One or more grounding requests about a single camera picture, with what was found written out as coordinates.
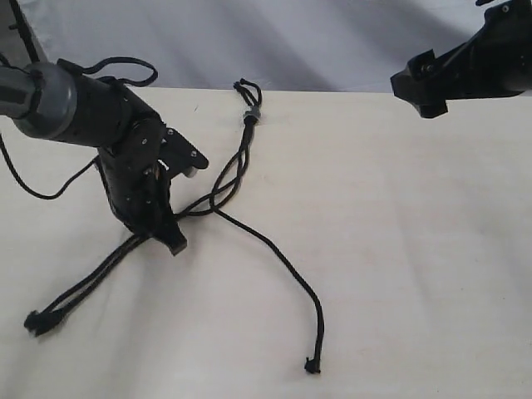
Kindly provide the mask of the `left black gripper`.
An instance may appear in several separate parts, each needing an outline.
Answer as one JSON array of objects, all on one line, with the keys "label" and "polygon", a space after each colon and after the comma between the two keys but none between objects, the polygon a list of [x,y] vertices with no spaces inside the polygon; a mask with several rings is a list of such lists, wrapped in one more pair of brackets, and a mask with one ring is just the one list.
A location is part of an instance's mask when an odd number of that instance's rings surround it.
[{"label": "left black gripper", "polygon": [[111,211],[131,232],[178,254],[186,248],[186,237],[170,207],[170,177],[159,164],[166,124],[128,89],[106,89],[102,99],[107,119],[115,123],[113,143],[98,149]]}]

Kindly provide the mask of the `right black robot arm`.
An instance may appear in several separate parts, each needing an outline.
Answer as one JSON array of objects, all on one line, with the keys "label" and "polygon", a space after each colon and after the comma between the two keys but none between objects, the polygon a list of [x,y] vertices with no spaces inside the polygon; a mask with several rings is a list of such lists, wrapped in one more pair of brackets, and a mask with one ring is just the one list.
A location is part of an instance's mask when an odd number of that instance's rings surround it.
[{"label": "right black robot arm", "polygon": [[437,56],[430,49],[390,78],[393,95],[420,117],[448,112],[448,101],[520,96],[531,90],[531,2],[506,1],[484,12],[466,42]]}]

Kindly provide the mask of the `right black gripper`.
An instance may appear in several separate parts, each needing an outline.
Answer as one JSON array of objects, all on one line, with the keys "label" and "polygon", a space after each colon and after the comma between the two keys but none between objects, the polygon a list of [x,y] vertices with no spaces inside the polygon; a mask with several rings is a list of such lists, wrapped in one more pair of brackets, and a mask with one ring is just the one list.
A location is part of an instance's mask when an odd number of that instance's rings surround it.
[{"label": "right black gripper", "polygon": [[[431,86],[433,76],[437,92]],[[446,114],[446,100],[512,97],[530,91],[531,2],[488,7],[482,27],[467,42],[437,62],[433,50],[414,56],[390,83],[393,95],[409,103],[422,119]]]}]

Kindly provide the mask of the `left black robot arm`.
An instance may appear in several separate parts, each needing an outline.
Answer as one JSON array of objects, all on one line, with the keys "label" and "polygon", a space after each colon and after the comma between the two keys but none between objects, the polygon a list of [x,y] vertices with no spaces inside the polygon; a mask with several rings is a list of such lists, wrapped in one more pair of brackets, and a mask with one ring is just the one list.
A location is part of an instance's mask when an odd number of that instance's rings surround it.
[{"label": "left black robot arm", "polygon": [[93,78],[64,60],[4,66],[1,113],[31,138],[96,149],[115,217],[172,254],[186,247],[170,206],[170,173],[160,162],[166,124],[126,80]]}]

